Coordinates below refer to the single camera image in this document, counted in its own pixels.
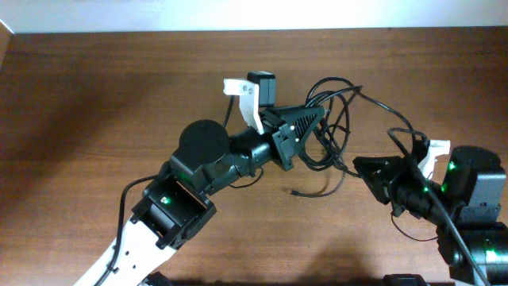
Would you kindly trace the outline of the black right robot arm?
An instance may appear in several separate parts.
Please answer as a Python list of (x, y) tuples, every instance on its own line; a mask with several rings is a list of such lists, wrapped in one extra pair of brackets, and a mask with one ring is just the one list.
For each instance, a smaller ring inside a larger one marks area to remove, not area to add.
[(507, 180), (496, 153), (475, 146), (451, 149), (448, 142), (415, 148), (408, 157), (356, 157), (355, 170), (392, 216), (410, 212), (436, 226), (440, 255), (457, 282), (507, 283), (507, 226), (498, 220)]

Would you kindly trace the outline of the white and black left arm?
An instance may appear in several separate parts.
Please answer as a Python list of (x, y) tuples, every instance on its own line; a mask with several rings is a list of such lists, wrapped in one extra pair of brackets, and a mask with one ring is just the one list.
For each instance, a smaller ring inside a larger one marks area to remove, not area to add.
[(169, 285), (157, 269), (215, 215), (210, 196), (270, 161), (290, 170), (324, 113), (322, 106), (267, 108), (260, 130), (235, 135), (208, 119), (188, 125), (159, 173), (143, 179), (147, 187), (131, 216), (119, 220), (117, 237), (77, 283)]

